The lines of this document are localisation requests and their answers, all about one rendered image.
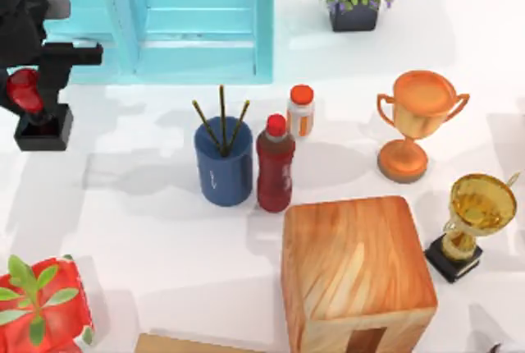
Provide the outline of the white bottle with orange cap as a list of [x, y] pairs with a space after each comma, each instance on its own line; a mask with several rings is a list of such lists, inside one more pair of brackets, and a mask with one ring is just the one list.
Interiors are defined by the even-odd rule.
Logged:
[[307, 137], [313, 128], [314, 92], [309, 85], [295, 85], [290, 90], [286, 109], [288, 132], [295, 139]]

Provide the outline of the thin brown stick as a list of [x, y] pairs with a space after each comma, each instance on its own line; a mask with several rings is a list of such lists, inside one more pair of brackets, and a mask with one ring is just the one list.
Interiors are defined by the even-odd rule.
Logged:
[[236, 123], [235, 123], [235, 126], [234, 126], [234, 130], [233, 130], [233, 133], [232, 133], [232, 136], [231, 136], [231, 139], [230, 139], [230, 142], [228, 143], [228, 145], [226, 146], [226, 153], [229, 154], [231, 152], [231, 150], [233, 149], [233, 145], [234, 145], [234, 142], [235, 142], [235, 139], [240, 131], [240, 128], [241, 128], [241, 125], [243, 123], [243, 120], [244, 120], [244, 116], [249, 108], [249, 105], [250, 105], [250, 101], [249, 100], [246, 100], [244, 102], [244, 106], [242, 108], [242, 111], [241, 111], [241, 114], [239, 116], [239, 118], [236, 120]]
[[220, 118], [221, 118], [221, 156], [226, 157], [228, 154], [228, 144], [226, 138], [226, 104], [224, 85], [219, 85], [219, 102], [220, 102]]
[[203, 126], [204, 126], [206, 132], [208, 133], [208, 136], [210, 137], [210, 139], [214, 143], [217, 151], [220, 154], [222, 154], [223, 153], [222, 145], [218, 141], [218, 138], [216, 137], [215, 133], [213, 132], [211, 126], [209, 125], [208, 119], [204, 116], [203, 111], [202, 111], [201, 107], [199, 106], [199, 103], [196, 100], [193, 100], [192, 101], [192, 105], [193, 105], [195, 111], [197, 112], [197, 114], [199, 115], [199, 117], [200, 117], [200, 119], [201, 119], [201, 121], [203, 123]]

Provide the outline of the green plant in red pot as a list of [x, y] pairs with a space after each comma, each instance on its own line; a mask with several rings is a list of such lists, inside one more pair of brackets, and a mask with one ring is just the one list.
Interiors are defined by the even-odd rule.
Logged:
[[0, 277], [0, 353], [87, 353], [94, 323], [70, 255], [29, 265], [16, 255]]

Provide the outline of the flat brown board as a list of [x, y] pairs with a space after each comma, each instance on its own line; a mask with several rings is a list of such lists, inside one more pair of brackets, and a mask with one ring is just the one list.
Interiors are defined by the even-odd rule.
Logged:
[[276, 353], [141, 333], [134, 353]]

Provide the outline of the red bottle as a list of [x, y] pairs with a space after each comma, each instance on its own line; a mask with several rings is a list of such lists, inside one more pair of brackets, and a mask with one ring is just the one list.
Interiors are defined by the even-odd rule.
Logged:
[[256, 150], [258, 204], [268, 212], [279, 213], [291, 201], [291, 164], [295, 152], [295, 140], [288, 132], [284, 116], [274, 113], [268, 117], [265, 129], [258, 135]]

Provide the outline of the wooden block stool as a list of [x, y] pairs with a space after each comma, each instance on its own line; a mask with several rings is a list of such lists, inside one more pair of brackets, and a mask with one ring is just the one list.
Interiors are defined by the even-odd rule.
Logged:
[[281, 287], [290, 353], [413, 353], [437, 308], [400, 196], [290, 207]]

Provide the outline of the red trophy with black base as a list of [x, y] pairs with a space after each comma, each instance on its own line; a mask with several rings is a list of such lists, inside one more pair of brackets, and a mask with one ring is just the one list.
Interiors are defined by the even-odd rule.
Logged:
[[71, 133], [73, 114], [67, 103], [52, 112], [38, 94], [38, 72], [22, 68], [7, 77], [7, 99], [21, 108], [14, 139], [22, 151], [65, 151]]

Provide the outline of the orange trophy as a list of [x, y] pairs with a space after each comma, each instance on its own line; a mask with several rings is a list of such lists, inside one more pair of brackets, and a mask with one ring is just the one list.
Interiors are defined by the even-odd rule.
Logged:
[[434, 71], [407, 71], [393, 85], [393, 94], [377, 96], [380, 117], [403, 137], [385, 143], [377, 164], [388, 179], [409, 184], [427, 170], [428, 157], [417, 140], [432, 135], [467, 105], [469, 94], [457, 94], [444, 76]]

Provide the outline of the pale grey rounded box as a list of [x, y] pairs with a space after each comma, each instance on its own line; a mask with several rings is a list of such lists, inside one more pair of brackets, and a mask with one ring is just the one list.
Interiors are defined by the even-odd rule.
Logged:
[[70, 0], [46, 0], [48, 9], [45, 18], [49, 20], [64, 20], [71, 15]]

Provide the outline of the light blue rack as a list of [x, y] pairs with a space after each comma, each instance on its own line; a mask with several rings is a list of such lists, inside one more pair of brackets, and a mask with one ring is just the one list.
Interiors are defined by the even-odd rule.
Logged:
[[274, 0], [69, 0], [52, 41], [100, 43], [99, 66], [77, 66], [75, 84], [267, 84]]

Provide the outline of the gold trophy with black base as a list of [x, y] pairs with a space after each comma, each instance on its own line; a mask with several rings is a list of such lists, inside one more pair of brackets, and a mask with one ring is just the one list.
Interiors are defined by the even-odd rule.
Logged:
[[517, 212], [512, 185], [483, 173], [459, 178], [450, 192], [450, 218], [443, 233], [425, 250], [427, 260], [449, 283], [456, 282], [480, 263], [483, 253], [480, 236], [495, 234], [507, 226]]

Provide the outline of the blue cup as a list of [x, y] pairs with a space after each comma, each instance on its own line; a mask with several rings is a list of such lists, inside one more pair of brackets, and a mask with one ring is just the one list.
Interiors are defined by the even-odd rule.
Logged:
[[233, 147], [223, 158], [200, 126], [194, 134], [194, 148], [201, 191], [213, 204], [230, 207], [244, 202], [253, 189], [253, 136], [246, 123], [240, 125]]

